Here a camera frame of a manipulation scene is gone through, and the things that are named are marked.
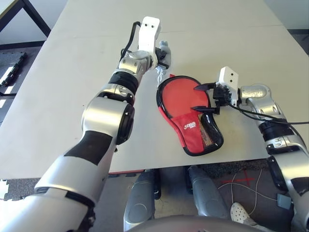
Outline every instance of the mesh pocket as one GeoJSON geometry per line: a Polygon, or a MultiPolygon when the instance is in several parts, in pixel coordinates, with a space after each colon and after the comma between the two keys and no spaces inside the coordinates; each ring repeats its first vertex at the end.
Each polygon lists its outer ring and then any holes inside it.
{"type": "Polygon", "coordinates": [[[199,114],[198,119],[204,150],[211,152],[221,147],[223,144],[223,137],[213,119],[212,114],[199,114]]]}

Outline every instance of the white cable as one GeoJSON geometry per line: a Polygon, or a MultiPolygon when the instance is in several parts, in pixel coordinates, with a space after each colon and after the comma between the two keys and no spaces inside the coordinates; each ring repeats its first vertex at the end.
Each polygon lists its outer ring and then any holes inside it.
{"type": "MultiPolygon", "coordinates": [[[[260,175],[259,175],[259,177],[258,177],[257,182],[259,181],[259,178],[261,177],[261,173],[262,173],[262,170],[261,170],[261,172],[260,172],[260,175]]],[[[225,184],[219,186],[218,189],[221,189],[222,187],[224,187],[224,186],[226,186],[226,185],[239,185],[239,186],[245,187],[246,189],[251,190],[252,192],[255,192],[256,194],[260,195],[261,197],[264,197],[264,198],[269,199],[269,200],[272,200],[272,201],[277,201],[277,199],[273,199],[273,198],[270,198],[270,197],[268,197],[268,196],[265,196],[265,195],[263,195],[262,193],[259,193],[257,190],[253,190],[252,188],[247,187],[247,186],[242,185],[242,184],[239,184],[239,183],[233,183],[233,182],[225,183],[225,184]]]]}
{"type": "MultiPolygon", "coordinates": [[[[233,176],[233,179],[232,179],[232,182],[231,182],[231,183],[233,183],[233,182],[234,182],[235,177],[236,177],[237,173],[238,173],[240,170],[241,170],[241,169],[239,169],[239,170],[235,173],[235,175],[233,176]]],[[[234,204],[234,198],[233,198],[233,188],[232,188],[232,186],[233,186],[233,185],[231,185],[231,195],[232,195],[232,204],[234,204]]]]}
{"type": "Polygon", "coordinates": [[[260,177],[261,177],[261,174],[262,174],[262,170],[263,170],[263,169],[261,169],[260,174],[259,174],[259,177],[258,177],[258,179],[257,179],[257,181],[256,181],[256,184],[255,184],[255,203],[254,203],[254,208],[253,208],[253,210],[249,213],[249,215],[251,215],[251,214],[255,211],[255,208],[256,208],[256,203],[257,203],[257,184],[259,183],[259,180],[260,180],[260,177]]]}
{"type": "MultiPolygon", "coordinates": [[[[239,185],[239,186],[245,187],[246,189],[251,190],[252,192],[255,192],[252,188],[249,188],[249,187],[247,187],[247,186],[245,186],[245,185],[242,185],[242,184],[239,184],[239,183],[231,183],[231,182],[225,183],[225,184],[219,186],[218,189],[221,189],[222,187],[224,187],[224,186],[226,186],[226,185],[231,185],[231,184],[233,184],[233,185],[239,185]]],[[[277,201],[277,199],[270,198],[270,197],[268,197],[268,196],[263,195],[262,193],[257,192],[257,194],[260,195],[261,197],[266,198],[266,199],[269,199],[269,200],[272,200],[272,201],[277,201]]]]}

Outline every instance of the floor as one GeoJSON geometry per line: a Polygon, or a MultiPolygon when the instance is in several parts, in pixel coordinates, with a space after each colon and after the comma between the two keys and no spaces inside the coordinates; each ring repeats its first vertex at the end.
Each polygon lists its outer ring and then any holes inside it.
{"type": "MultiPolygon", "coordinates": [[[[309,54],[309,36],[293,35],[293,37],[302,46],[305,52],[309,54]]],[[[18,78],[12,92],[18,91],[39,50],[40,47],[31,47],[0,51],[24,51],[27,52],[28,55],[24,66],[18,73],[18,78]]],[[[3,121],[11,103],[12,100],[7,100],[0,109],[0,122],[3,121]]],[[[212,168],[213,167],[210,166],[204,166],[204,170],[212,170],[212,168]]],[[[194,205],[193,195],[189,194],[185,188],[183,167],[164,168],[160,170],[160,173],[162,177],[162,197],[155,202],[155,217],[196,215],[197,209],[194,205]]],[[[254,189],[259,173],[259,168],[249,168],[246,172],[243,170],[239,171],[235,179],[238,180],[239,183],[254,189]]],[[[232,180],[233,176],[234,173],[229,174],[227,172],[223,176],[216,176],[217,178],[214,179],[214,182],[216,186],[219,187],[226,181],[232,180]]],[[[95,209],[97,220],[94,227],[90,230],[91,232],[120,232],[123,230],[123,214],[127,198],[137,177],[138,175],[126,177],[125,174],[122,174],[107,180],[101,199],[95,209]]],[[[38,180],[39,179],[8,180],[9,190],[5,196],[5,200],[13,199],[13,201],[16,201],[31,194],[38,180]]],[[[261,174],[258,192],[274,199],[277,193],[284,194],[275,188],[267,169],[264,169],[261,174]]],[[[232,204],[230,185],[222,187],[220,193],[227,206],[230,207],[232,204]]],[[[254,192],[242,186],[233,186],[233,196],[234,201],[240,202],[248,212],[254,208],[254,192]]],[[[292,216],[292,210],[279,208],[276,201],[260,197],[259,195],[257,196],[257,206],[252,213],[252,218],[259,224],[275,231],[287,232],[289,231],[292,216]]]]}

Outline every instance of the printed logo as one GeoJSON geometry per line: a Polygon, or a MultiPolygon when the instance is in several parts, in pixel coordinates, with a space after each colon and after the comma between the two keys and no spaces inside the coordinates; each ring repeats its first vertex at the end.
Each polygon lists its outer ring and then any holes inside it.
{"type": "Polygon", "coordinates": [[[197,126],[196,122],[190,122],[190,123],[188,123],[187,125],[184,126],[184,129],[185,130],[188,129],[188,128],[192,129],[193,127],[196,127],[196,126],[197,126]]]}

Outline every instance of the table leg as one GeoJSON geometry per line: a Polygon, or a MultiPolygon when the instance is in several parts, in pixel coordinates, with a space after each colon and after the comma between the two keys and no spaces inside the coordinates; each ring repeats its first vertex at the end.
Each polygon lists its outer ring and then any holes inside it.
{"type": "Polygon", "coordinates": [[[36,23],[36,25],[41,29],[44,35],[48,37],[51,30],[48,27],[48,25],[45,23],[45,21],[42,19],[42,17],[39,15],[39,13],[36,11],[36,9],[33,7],[33,5],[30,3],[29,0],[21,0],[21,1],[25,4],[24,10],[31,17],[31,19],[36,23]]]}

